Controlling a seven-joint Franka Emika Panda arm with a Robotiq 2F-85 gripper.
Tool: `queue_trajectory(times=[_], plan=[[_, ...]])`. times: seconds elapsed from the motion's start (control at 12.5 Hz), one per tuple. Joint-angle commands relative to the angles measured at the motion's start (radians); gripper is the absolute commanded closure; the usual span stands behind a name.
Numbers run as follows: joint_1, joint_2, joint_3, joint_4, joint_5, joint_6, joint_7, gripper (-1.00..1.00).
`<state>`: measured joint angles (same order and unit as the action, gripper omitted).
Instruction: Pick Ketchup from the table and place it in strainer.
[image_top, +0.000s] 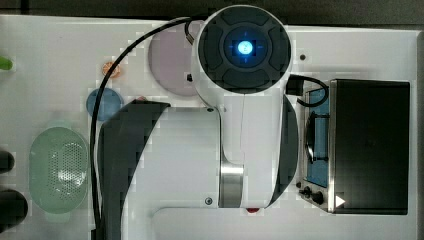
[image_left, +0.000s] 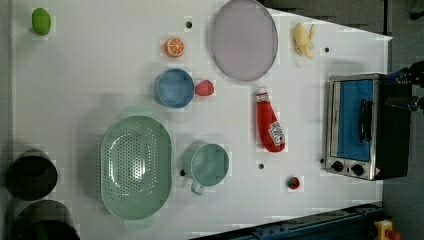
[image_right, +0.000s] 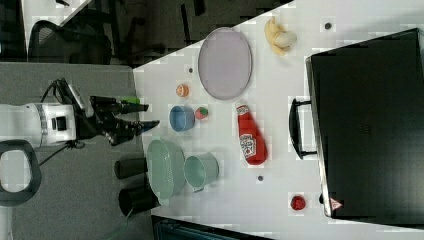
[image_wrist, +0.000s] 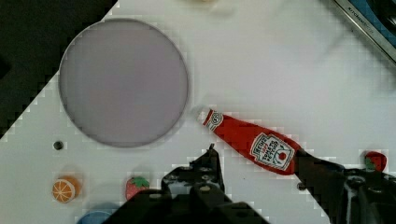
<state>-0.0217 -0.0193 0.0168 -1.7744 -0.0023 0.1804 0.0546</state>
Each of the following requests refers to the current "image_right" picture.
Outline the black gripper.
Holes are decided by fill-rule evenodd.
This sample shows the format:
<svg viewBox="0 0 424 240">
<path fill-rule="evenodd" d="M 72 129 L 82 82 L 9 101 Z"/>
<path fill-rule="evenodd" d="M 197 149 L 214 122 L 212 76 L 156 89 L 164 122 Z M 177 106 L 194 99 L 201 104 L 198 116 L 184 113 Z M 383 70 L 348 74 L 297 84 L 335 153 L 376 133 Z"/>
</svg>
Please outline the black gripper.
<svg viewBox="0 0 424 240">
<path fill-rule="evenodd" d="M 90 106 L 94 110 L 91 117 L 77 118 L 77 139 L 86 140 L 102 135 L 112 146 L 120 143 L 118 127 L 120 121 L 114 116 L 113 111 L 118 106 L 118 101 L 111 97 L 91 96 Z M 145 112 L 149 108 L 146 104 L 122 103 L 119 105 L 119 114 Z M 124 121 L 121 135 L 125 137 L 139 136 L 155 128 L 160 123 L 153 121 Z"/>
</svg>

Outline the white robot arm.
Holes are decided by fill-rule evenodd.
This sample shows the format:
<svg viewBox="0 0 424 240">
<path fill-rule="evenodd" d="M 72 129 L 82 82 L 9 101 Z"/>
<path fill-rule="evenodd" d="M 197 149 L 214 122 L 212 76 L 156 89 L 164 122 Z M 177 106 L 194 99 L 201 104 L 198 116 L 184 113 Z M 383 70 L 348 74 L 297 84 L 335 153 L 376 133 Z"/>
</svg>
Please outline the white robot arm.
<svg viewBox="0 0 424 240">
<path fill-rule="evenodd" d="M 72 147 L 76 142 L 105 136 L 115 146 L 154 127 L 158 121 L 131 122 L 120 114 L 146 111 L 144 104 L 127 100 L 92 96 L 90 105 L 78 99 L 65 103 L 28 103 L 1 106 L 1 159 L 26 159 L 30 167 L 29 183 L 17 192 L 1 190 L 1 205 L 15 207 L 30 200 L 41 185 L 40 163 L 35 150 L 40 147 Z"/>
</svg>

